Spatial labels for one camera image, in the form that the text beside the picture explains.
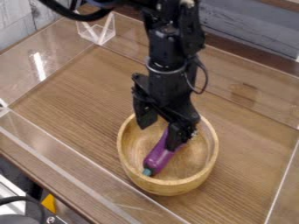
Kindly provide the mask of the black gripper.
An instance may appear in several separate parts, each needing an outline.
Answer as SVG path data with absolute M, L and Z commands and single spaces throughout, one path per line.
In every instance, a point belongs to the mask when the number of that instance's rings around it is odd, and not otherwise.
M 177 149 L 193 138 L 201 115 L 193 106 L 193 85 L 198 66 L 185 62 L 178 67 L 159 66 L 146 62 L 149 75 L 133 75 L 134 110 L 139 128 L 145 130 L 161 116 L 169 123 L 166 149 Z

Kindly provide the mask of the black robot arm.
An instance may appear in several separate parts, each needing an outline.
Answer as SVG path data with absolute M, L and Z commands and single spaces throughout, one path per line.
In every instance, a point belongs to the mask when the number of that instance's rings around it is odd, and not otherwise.
M 197 131 L 201 115 L 193 106 L 198 70 L 205 68 L 198 52 L 206 34 L 201 24 L 201 0 L 85 0 L 98 10 L 79 14 L 57 0 L 38 0 L 69 19 L 93 22 L 118 6 L 130 5 L 143 13 L 149 38 L 147 75 L 133 75 L 134 108 L 141 128 L 159 118 L 169 122 L 165 148 L 175 151 Z

